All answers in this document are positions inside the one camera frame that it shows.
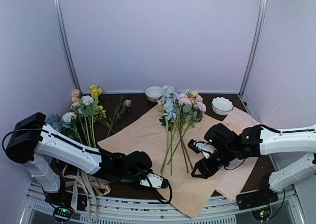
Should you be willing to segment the tan kraft paper sheet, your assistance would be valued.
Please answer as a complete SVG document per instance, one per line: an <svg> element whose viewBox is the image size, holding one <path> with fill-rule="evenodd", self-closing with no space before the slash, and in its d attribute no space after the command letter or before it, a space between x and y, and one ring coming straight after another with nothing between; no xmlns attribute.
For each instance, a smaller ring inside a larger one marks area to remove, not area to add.
<svg viewBox="0 0 316 224"><path fill-rule="evenodd" d="M171 204L183 214L196 218L209 198L216 191L225 197L222 191L225 169L220 169L208 179L193 178L191 166L203 156L187 150L190 161L185 161L179 135L167 135L166 128L161 125L161 107L155 106L137 121L116 134L100 141L101 148L111 152L129 154L133 151L144 151L153 162L153 171L167 178L172 187Z"/></svg>

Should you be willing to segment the blue fake flower stem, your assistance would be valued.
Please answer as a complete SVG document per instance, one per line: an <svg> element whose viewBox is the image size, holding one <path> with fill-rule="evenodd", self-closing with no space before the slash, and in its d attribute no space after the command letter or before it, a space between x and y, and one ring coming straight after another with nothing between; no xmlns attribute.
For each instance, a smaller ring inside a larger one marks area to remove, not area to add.
<svg viewBox="0 0 316 224"><path fill-rule="evenodd" d="M160 174L163 175L168 163L168 159L172 155L173 143L173 125L176 119L176 99L177 93L175 87L164 85L162 87L162 98L158 100L158 105L162 106L162 118L159 120L166 131L166 153L160 169Z"/></svg>

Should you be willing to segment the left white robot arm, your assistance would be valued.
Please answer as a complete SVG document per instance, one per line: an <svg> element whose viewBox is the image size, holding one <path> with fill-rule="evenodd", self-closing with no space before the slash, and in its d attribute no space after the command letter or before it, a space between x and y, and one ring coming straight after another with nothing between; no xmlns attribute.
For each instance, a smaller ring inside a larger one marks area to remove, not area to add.
<svg viewBox="0 0 316 224"><path fill-rule="evenodd" d="M2 148L10 160L26 164L34 161L36 154L44 154L111 183L161 186L145 152L135 151L126 155L85 146L55 131L45 119L43 113L37 112L17 122L14 130L5 135L9 142Z"/></svg>

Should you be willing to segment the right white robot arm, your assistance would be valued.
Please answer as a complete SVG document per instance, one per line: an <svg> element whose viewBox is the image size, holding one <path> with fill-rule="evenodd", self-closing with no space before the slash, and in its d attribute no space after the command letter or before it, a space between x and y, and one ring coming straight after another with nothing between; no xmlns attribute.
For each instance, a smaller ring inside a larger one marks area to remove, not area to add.
<svg viewBox="0 0 316 224"><path fill-rule="evenodd" d="M208 179L231 161L246 160L273 153L305 152L287 167L268 175L263 187L255 191L253 201L265 204L272 193L302 180L316 171L316 127L273 129L263 124L245 128L240 134L222 123L213 125L203 141L190 140L188 147L203 158L195 163L191 176Z"/></svg>

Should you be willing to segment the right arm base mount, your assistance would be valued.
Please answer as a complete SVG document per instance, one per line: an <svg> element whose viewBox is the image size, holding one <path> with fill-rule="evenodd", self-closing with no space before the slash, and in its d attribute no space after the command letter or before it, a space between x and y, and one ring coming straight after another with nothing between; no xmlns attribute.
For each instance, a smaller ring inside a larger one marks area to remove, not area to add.
<svg viewBox="0 0 316 224"><path fill-rule="evenodd" d="M239 194L236 202L240 211L250 210L254 220L266 222L272 217L271 204L278 201L278 194L273 191L255 191Z"/></svg>

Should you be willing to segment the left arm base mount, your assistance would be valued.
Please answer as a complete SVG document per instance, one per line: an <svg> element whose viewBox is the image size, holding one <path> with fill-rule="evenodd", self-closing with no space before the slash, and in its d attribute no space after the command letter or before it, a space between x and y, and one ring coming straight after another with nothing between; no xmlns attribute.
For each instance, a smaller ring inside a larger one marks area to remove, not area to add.
<svg viewBox="0 0 316 224"><path fill-rule="evenodd" d="M65 223L71 220L77 211L85 211L87 207L87 197L83 194L78 196L78 202L75 203L76 210L71 207L73 193L66 192L63 195L58 193L44 192L45 201L53 208L53 218L58 223Z"/></svg>

